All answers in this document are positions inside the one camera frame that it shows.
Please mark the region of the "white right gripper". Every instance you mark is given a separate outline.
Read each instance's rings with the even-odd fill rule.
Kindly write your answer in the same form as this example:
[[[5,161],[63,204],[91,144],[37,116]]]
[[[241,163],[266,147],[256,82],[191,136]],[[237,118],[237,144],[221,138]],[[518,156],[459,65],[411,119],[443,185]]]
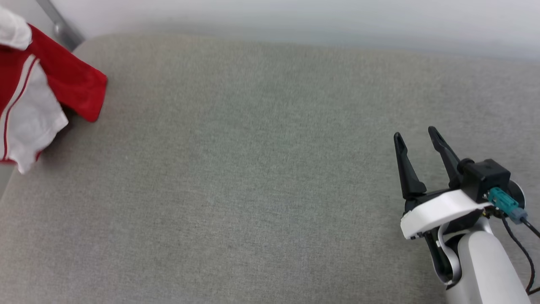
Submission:
[[[428,127],[428,133],[434,149],[442,158],[449,177],[448,187],[457,190],[443,193],[405,213],[400,220],[400,227],[407,240],[411,240],[418,233],[425,233],[435,227],[450,223],[475,210],[484,210],[486,207],[493,206],[491,202],[478,203],[458,189],[463,179],[458,170],[459,158],[436,127]],[[410,200],[424,195],[427,191],[426,185],[418,179],[408,158],[405,141],[399,132],[394,134],[394,148],[403,198]]]

